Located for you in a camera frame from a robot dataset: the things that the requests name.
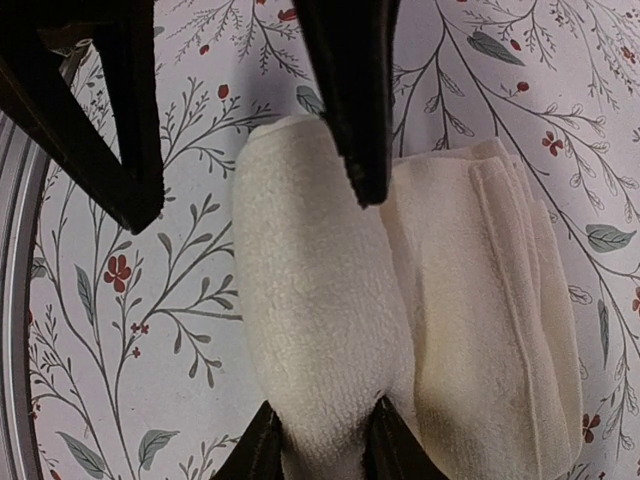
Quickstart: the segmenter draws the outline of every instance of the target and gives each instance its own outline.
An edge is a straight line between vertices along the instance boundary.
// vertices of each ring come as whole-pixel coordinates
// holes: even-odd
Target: metal rim
[[[86,48],[61,67],[70,83]],[[29,283],[49,156],[0,113],[0,478],[42,480],[29,380]]]

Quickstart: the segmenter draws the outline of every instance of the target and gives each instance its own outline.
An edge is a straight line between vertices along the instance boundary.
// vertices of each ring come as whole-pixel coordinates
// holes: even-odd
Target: white towel
[[[413,345],[376,209],[356,202],[314,117],[256,129],[237,160],[233,231],[246,335],[286,436],[287,480],[358,480],[387,395],[417,434]]]
[[[362,478],[384,394],[450,480],[570,468],[571,305],[546,209],[513,162],[497,140],[401,159],[389,201],[362,211],[319,119],[252,133],[233,190],[238,289],[287,480]]]
[[[546,208],[498,140],[438,156],[399,162],[381,208],[423,444],[453,480],[554,479],[579,454],[582,405]]]

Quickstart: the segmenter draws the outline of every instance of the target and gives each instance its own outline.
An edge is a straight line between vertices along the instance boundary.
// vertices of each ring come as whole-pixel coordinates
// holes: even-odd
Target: green leaf
[[[604,354],[604,368],[607,368],[609,356],[609,309],[602,300],[598,300],[598,317],[600,318],[600,341]]]
[[[477,50],[480,53],[484,53],[485,55],[512,65],[524,67],[524,62],[509,52],[502,43],[480,30],[476,30],[473,32],[472,36],[467,37],[467,41],[474,50]]]
[[[85,272],[78,265],[76,265],[76,277],[78,283],[78,295],[80,296],[82,305],[84,305],[84,309],[87,312],[89,323],[93,325],[95,312],[93,311],[93,295],[91,293],[91,283],[89,282],[89,277],[87,276],[87,272]]]
[[[589,245],[598,253],[613,252],[629,245],[637,230],[621,232],[612,225],[587,225]]]
[[[158,450],[163,449],[173,437],[179,434],[179,431],[168,432],[166,430],[149,430],[140,440],[138,447],[138,461],[140,466],[147,472],[151,470],[153,458]]]
[[[47,275],[47,267],[44,266],[44,258],[34,257],[31,264],[31,280],[34,278],[44,278]]]
[[[160,243],[162,243],[162,245],[164,246],[169,256],[171,256],[171,252],[173,250],[171,247],[171,239],[167,236],[166,233],[162,233],[162,232],[158,234],[158,239],[160,240]]]
[[[97,479],[104,477],[104,461],[97,453],[71,435],[67,435],[64,432],[56,433],[62,437],[73,458],[89,475]]]
[[[316,92],[306,85],[296,88],[296,99],[302,108],[313,115],[320,115],[324,111],[324,105]]]

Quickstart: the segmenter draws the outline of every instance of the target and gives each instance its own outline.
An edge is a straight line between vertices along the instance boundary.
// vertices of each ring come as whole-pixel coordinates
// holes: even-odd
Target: floral wallpaper
[[[52,164],[31,284],[45,478],[209,479],[263,396],[229,188],[256,125],[322,102],[286,0],[159,0],[162,218],[132,237]],[[575,307],[584,448],[566,480],[640,477],[640,4],[404,0],[398,156],[499,135],[526,164]],[[73,85],[117,149],[100,62]]]

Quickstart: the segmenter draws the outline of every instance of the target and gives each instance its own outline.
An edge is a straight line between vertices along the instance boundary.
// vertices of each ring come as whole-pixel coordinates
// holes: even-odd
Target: red flower
[[[282,10],[280,10],[278,12],[278,18],[280,19],[281,22],[290,22],[298,18],[298,15],[296,14],[295,8],[290,8],[286,12],[283,12]]]
[[[635,65],[635,63],[636,63],[636,54],[635,53],[633,53],[627,47],[622,47],[622,54],[624,55],[624,58],[626,58],[627,60],[629,60],[631,63],[633,63]]]
[[[588,413],[582,416],[582,435],[584,436],[585,443],[593,442],[594,436],[591,429],[596,428],[598,425],[600,425],[600,415],[594,415],[591,422],[589,422]]]
[[[564,148],[564,143],[562,142],[562,140],[555,140],[555,135],[553,134],[553,132],[547,132],[546,138],[542,139],[542,145],[545,147],[549,147],[549,151],[554,157],[558,156],[558,149],[562,150]]]
[[[120,255],[117,259],[115,256],[109,259],[108,271],[104,272],[104,281],[113,283],[116,292],[124,292],[124,281],[131,276],[131,269],[127,267],[127,258]]]
[[[640,315],[640,287],[636,288],[636,298],[633,299],[631,308],[634,312],[638,312],[638,315]]]
[[[218,87],[218,98],[224,100],[229,95],[229,85],[224,84]]]

